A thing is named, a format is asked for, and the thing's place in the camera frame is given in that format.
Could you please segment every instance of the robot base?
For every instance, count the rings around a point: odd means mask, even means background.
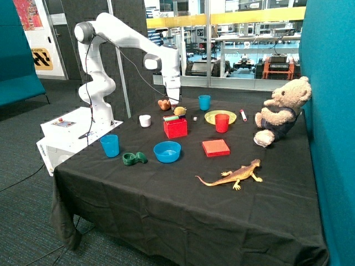
[[[86,148],[88,141],[92,144],[122,123],[116,120],[106,126],[93,123],[88,138],[79,138],[89,131],[91,124],[90,108],[80,107],[41,124],[44,138],[37,142],[37,147],[49,175],[53,176],[54,168]]]

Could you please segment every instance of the warning sign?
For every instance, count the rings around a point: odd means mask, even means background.
[[[34,61],[34,68],[36,70],[53,70],[53,64],[50,55],[45,48],[31,49]]]

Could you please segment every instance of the red cup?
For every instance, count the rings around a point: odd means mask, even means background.
[[[215,115],[216,121],[216,131],[219,133],[224,133],[228,131],[229,115],[217,114]]]

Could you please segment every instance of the teal partition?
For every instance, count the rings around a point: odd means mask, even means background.
[[[355,1],[308,0],[300,44],[306,105],[330,265],[355,265]]]
[[[12,0],[0,11],[0,106],[45,94]]]

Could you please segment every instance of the teddy bear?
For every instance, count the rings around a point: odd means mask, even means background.
[[[302,76],[273,91],[272,99],[265,101],[266,107],[255,115],[257,127],[263,129],[255,134],[256,144],[267,147],[283,138],[294,126],[301,113],[301,107],[312,96],[308,81],[308,77]],[[278,110],[272,111],[268,107],[275,107]]]

